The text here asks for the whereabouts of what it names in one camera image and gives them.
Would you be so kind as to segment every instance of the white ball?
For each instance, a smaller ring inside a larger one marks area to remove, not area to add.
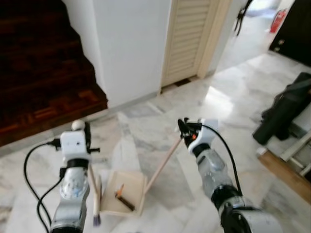
[[[74,130],[83,130],[85,128],[86,124],[82,120],[75,120],[72,125],[71,129]]]

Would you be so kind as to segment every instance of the louvered door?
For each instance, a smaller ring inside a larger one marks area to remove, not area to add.
[[[218,0],[173,0],[162,86],[196,75]]]

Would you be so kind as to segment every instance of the marble floor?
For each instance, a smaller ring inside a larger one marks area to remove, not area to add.
[[[92,145],[102,150],[92,155],[94,169],[104,181],[112,169],[138,170],[150,178],[179,137],[175,132],[178,118],[218,119],[220,133],[235,157],[244,195],[275,215],[285,233],[309,233],[311,207],[257,160],[259,145],[252,138],[260,112],[302,71],[311,72],[290,59],[263,54],[121,111],[88,116]],[[0,233],[43,232],[35,214],[35,199],[22,176],[23,160],[33,145],[58,136],[68,127],[58,127],[0,150]],[[233,177],[221,142],[215,139],[212,147],[227,162]],[[53,148],[34,152],[29,174],[39,193],[57,181],[61,164],[62,155]],[[56,189],[46,199],[51,213],[58,201]],[[102,214],[101,226],[93,228],[92,194],[87,205],[86,233],[222,232],[217,211],[203,194],[195,159],[184,145],[177,148],[147,194],[140,218]]]

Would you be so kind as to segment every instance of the red fire extinguisher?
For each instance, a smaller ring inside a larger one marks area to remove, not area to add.
[[[276,14],[276,16],[273,19],[273,22],[271,24],[270,32],[271,33],[276,33],[279,26],[282,24],[284,18],[286,16],[286,9],[284,10],[279,10]]]

